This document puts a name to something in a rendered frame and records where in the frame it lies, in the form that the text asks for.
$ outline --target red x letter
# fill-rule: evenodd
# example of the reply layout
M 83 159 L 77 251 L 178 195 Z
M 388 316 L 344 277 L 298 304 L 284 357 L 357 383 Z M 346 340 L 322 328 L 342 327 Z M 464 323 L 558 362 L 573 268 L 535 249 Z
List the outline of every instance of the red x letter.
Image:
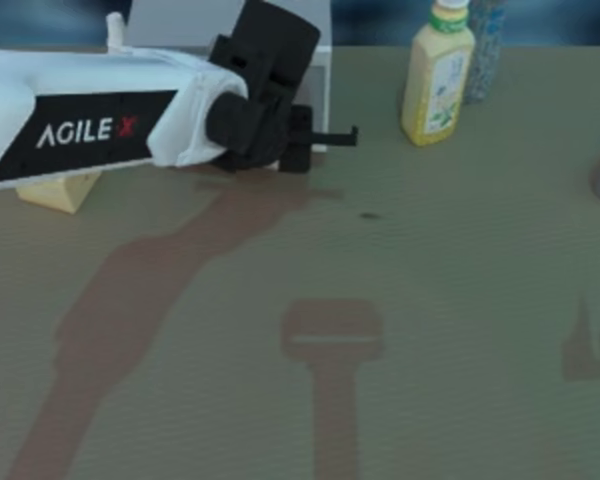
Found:
M 122 117 L 118 124 L 118 136 L 119 137 L 130 137 L 133 135 L 133 127 L 138 121 L 137 116 L 133 117 Z

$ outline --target bottle neck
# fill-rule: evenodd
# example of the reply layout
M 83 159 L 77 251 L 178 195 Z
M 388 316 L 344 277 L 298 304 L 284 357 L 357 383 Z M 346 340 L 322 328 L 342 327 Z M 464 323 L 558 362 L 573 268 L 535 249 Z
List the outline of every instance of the bottle neck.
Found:
M 429 25 L 440 33 L 453 34 L 462 32 L 467 28 L 469 9 L 449 9 L 434 5 L 429 17 Z

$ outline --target blue background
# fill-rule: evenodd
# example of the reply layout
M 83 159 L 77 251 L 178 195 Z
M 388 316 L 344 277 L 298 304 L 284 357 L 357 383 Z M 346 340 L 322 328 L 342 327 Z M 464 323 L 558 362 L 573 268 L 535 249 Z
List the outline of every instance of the blue background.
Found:
M 102 44 L 104 15 L 128 13 L 130 1 L 0 0 L 0 46 Z M 333 0 L 332 5 L 337 45 L 405 45 L 426 21 L 430 1 Z M 509 0 L 505 42 L 600 45 L 600 0 Z

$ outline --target tabletop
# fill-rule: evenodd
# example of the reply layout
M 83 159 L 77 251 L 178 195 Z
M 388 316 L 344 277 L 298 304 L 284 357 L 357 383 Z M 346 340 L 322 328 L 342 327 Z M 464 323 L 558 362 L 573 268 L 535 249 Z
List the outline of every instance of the tabletop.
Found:
M 338 48 L 309 177 L 0 192 L 0 480 L 600 480 L 600 48 L 504 51 L 452 138 Z

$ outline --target white box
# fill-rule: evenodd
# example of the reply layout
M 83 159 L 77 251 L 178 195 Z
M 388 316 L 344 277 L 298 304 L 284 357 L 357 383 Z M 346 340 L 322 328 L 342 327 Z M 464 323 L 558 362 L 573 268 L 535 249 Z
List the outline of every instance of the white box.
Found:
M 244 0 L 142 0 L 133 2 L 125 43 L 134 47 L 175 48 L 207 55 L 219 34 L 230 35 Z M 311 105 L 314 130 L 329 131 L 331 90 L 331 1 L 273 0 L 320 29 L 320 44 L 296 103 Z M 325 151 L 314 146 L 314 151 Z

